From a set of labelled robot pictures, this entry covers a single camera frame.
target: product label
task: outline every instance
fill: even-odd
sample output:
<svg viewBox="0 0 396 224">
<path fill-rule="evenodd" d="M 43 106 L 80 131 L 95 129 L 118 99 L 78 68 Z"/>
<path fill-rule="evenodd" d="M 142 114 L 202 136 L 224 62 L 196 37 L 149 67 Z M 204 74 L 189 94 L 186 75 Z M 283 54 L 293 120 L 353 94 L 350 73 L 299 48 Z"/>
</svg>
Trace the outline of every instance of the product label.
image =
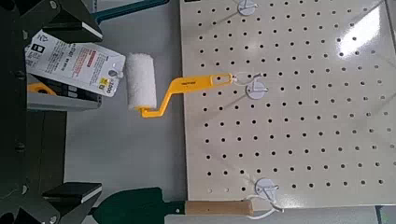
<svg viewBox="0 0 396 224">
<path fill-rule="evenodd" d="M 125 56 L 101 46 L 67 44 L 40 31 L 25 49 L 28 73 L 113 96 Z"/>
</svg>

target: gray floor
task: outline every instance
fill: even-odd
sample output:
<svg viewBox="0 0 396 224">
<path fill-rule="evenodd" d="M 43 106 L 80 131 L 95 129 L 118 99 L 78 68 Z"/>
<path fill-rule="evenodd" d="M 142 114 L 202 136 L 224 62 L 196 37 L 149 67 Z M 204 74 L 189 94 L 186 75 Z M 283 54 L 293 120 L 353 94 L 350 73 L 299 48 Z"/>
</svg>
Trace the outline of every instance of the gray floor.
<svg viewBox="0 0 396 224">
<path fill-rule="evenodd" d="M 125 2 L 100 2 L 99 9 Z M 157 98 L 181 76 L 178 1 L 101 24 L 103 46 L 155 59 Z M 64 181 L 101 182 L 99 201 L 123 189 L 159 186 L 165 200 L 186 200 L 183 106 L 174 97 L 161 119 L 141 119 L 127 110 L 125 80 L 98 110 L 69 113 Z M 167 223 L 248 223 L 244 217 L 167 217 Z M 266 223 L 375 224 L 373 207 L 289 210 Z M 95 223 L 90 217 L 86 223 Z"/>
</svg>

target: white pegboard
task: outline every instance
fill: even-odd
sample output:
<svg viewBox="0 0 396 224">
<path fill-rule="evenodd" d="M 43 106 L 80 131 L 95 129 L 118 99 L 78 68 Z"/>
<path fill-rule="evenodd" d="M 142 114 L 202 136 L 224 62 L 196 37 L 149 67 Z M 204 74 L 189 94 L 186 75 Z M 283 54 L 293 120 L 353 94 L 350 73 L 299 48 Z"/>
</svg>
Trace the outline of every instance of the white pegboard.
<svg viewBox="0 0 396 224">
<path fill-rule="evenodd" d="M 395 48 L 383 1 L 180 1 L 183 75 L 264 73 L 185 95 L 189 200 L 237 200 L 256 180 L 278 205 L 396 204 Z M 266 205 L 255 204 L 256 209 Z"/>
</svg>

